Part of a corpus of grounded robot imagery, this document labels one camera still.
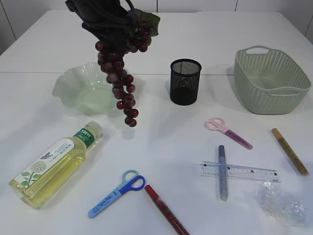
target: pen holder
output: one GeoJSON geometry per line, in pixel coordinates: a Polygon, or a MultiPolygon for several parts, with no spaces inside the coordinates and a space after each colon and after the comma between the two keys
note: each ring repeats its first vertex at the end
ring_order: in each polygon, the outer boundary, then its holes
{"type": "Polygon", "coordinates": [[[171,64],[170,98],[178,105],[196,102],[201,65],[194,60],[180,59],[171,64]]]}

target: grape bunch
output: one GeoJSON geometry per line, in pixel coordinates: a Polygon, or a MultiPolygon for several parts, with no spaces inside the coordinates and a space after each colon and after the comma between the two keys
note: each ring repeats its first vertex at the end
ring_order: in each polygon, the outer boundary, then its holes
{"type": "Polygon", "coordinates": [[[150,28],[145,22],[142,22],[136,34],[131,38],[127,38],[127,49],[124,53],[117,53],[101,41],[95,45],[99,51],[98,64],[101,66],[101,71],[107,73],[107,82],[113,85],[112,92],[114,97],[119,100],[116,107],[124,110],[126,115],[125,123],[130,127],[137,125],[135,118],[139,112],[134,108],[136,105],[132,94],[135,91],[135,85],[132,84],[134,77],[124,70],[123,57],[129,52],[136,53],[138,50],[146,52],[150,44],[150,28]]]}

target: grape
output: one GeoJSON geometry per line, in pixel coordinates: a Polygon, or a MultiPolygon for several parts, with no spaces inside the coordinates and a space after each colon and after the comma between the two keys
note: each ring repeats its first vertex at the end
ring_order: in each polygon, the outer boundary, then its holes
{"type": "Polygon", "coordinates": [[[117,73],[113,72],[109,74],[109,80],[111,82],[117,82],[118,81],[118,75],[117,73]]]}
{"type": "Polygon", "coordinates": [[[134,42],[140,43],[141,41],[142,41],[142,37],[141,37],[140,35],[136,35],[136,36],[134,37],[134,42]]]}
{"type": "Polygon", "coordinates": [[[96,50],[102,51],[103,49],[104,49],[104,44],[102,42],[97,42],[96,43],[96,50]]]}
{"type": "Polygon", "coordinates": [[[141,52],[146,52],[147,49],[148,49],[148,46],[147,46],[147,45],[142,45],[141,47],[139,47],[139,50],[140,50],[141,52]]]}
{"type": "Polygon", "coordinates": [[[99,53],[98,53],[98,60],[99,60],[100,62],[104,62],[104,61],[105,61],[105,54],[99,52],[99,53]]]}
{"type": "Polygon", "coordinates": [[[143,43],[146,43],[149,40],[149,37],[147,35],[142,36],[143,43]]]}
{"type": "Polygon", "coordinates": [[[137,121],[135,119],[133,119],[131,124],[129,124],[130,127],[135,127],[136,125],[137,125],[137,121]]]}
{"type": "Polygon", "coordinates": [[[133,93],[136,90],[136,87],[133,84],[130,84],[126,87],[127,92],[133,93]]]}
{"type": "Polygon", "coordinates": [[[138,117],[139,111],[137,109],[133,109],[133,117],[138,117]]]}
{"type": "Polygon", "coordinates": [[[115,99],[121,99],[123,97],[123,93],[122,92],[116,92],[116,93],[114,93],[114,97],[115,97],[115,99]]]}
{"type": "Polygon", "coordinates": [[[122,71],[122,73],[121,73],[121,77],[122,77],[122,79],[125,79],[125,78],[127,78],[128,76],[127,76],[127,71],[126,70],[123,70],[122,71]]]}
{"type": "Polygon", "coordinates": [[[113,92],[113,94],[115,94],[115,93],[122,93],[123,94],[123,88],[121,88],[121,87],[113,87],[112,88],[112,92],[113,92]]]}
{"type": "Polygon", "coordinates": [[[118,101],[118,102],[116,103],[116,107],[117,107],[118,109],[124,109],[124,108],[125,108],[125,104],[124,104],[123,101],[118,101]]]}
{"type": "Polygon", "coordinates": [[[107,83],[112,84],[112,82],[109,80],[109,76],[107,76],[107,83]]]}
{"type": "Polygon", "coordinates": [[[116,70],[122,70],[124,68],[124,61],[119,60],[114,63],[114,68],[116,70]]]}
{"type": "Polygon", "coordinates": [[[131,84],[134,81],[134,77],[130,74],[127,76],[125,84],[131,84]]]}
{"type": "Polygon", "coordinates": [[[115,51],[108,54],[108,59],[109,59],[110,61],[117,60],[118,57],[119,57],[119,55],[118,55],[118,53],[115,52],[115,51]]]}
{"type": "Polygon", "coordinates": [[[105,69],[106,71],[112,71],[112,70],[113,70],[113,65],[112,65],[112,63],[110,63],[110,62],[106,62],[106,63],[104,63],[102,66],[104,67],[104,69],[105,69]]]}
{"type": "Polygon", "coordinates": [[[132,94],[126,94],[125,100],[126,100],[126,102],[131,102],[134,100],[134,96],[132,94]]]}
{"type": "Polygon", "coordinates": [[[129,115],[131,115],[132,113],[133,113],[133,110],[132,110],[131,108],[125,108],[125,109],[124,109],[124,114],[125,114],[125,115],[129,116],[129,115]]]}
{"type": "Polygon", "coordinates": [[[103,66],[100,67],[102,72],[107,72],[103,66]]]}
{"type": "Polygon", "coordinates": [[[132,53],[136,53],[138,51],[138,48],[135,47],[134,45],[131,45],[130,46],[130,50],[131,50],[132,53]]]}
{"type": "Polygon", "coordinates": [[[133,106],[136,105],[136,101],[135,100],[132,100],[132,101],[126,101],[126,105],[130,108],[132,108],[133,106]]]}
{"type": "Polygon", "coordinates": [[[117,80],[116,82],[113,82],[113,86],[115,87],[121,87],[124,85],[124,81],[122,80],[117,80]]]}
{"type": "Polygon", "coordinates": [[[129,124],[131,124],[132,122],[133,122],[133,118],[131,118],[131,117],[126,117],[125,118],[125,123],[127,124],[127,125],[129,125],[129,124]]]}

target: crumpled plastic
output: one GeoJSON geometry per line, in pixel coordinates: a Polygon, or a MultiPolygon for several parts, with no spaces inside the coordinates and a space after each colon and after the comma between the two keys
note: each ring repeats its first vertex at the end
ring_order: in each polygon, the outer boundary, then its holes
{"type": "Polygon", "coordinates": [[[306,210],[290,193],[277,183],[264,182],[260,185],[256,200],[262,210],[279,219],[286,226],[304,226],[306,210]]]}

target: white table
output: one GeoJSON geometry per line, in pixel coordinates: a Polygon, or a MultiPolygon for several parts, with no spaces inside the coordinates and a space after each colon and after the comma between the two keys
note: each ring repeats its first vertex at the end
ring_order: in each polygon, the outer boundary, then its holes
{"type": "MultiPolygon", "coordinates": [[[[190,58],[202,74],[232,74],[238,50],[255,45],[281,49],[313,75],[312,44],[280,13],[158,13],[159,36],[144,54],[125,56],[133,74],[169,74],[172,61],[190,58]]],[[[0,72],[64,72],[96,60],[96,38],[69,11],[49,11],[1,57],[0,72]]]]}
{"type": "Polygon", "coordinates": [[[229,199],[219,199],[218,181],[200,176],[202,161],[216,161],[225,145],[228,164],[277,169],[281,187],[299,198],[312,224],[312,176],[299,176],[270,133],[277,127],[309,172],[313,172],[313,90],[290,114],[260,116],[241,106],[232,76],[201,76],[198,100],[177,106],[169,100],[168,75],[135,75],[139,116],[136,128],[112,110],[103,117],[72,117],[51,95],[59,74],[0,73],[0,231],[1,235],[175,235],[144,191],[129,192],[95,219],[87,212],[136,169],[160,194],[193,235],[311,235],[313,228],[286,228],[260,209],[254,197],[260,182],[228,180],[229,199]],[[224,117],[251,142],[246,150],[203,124],[224,117]],[[31,209],[8,182],[58,138],[71,136],[90,120],[104,127],[104,138],[45,208],[31,209]]]}

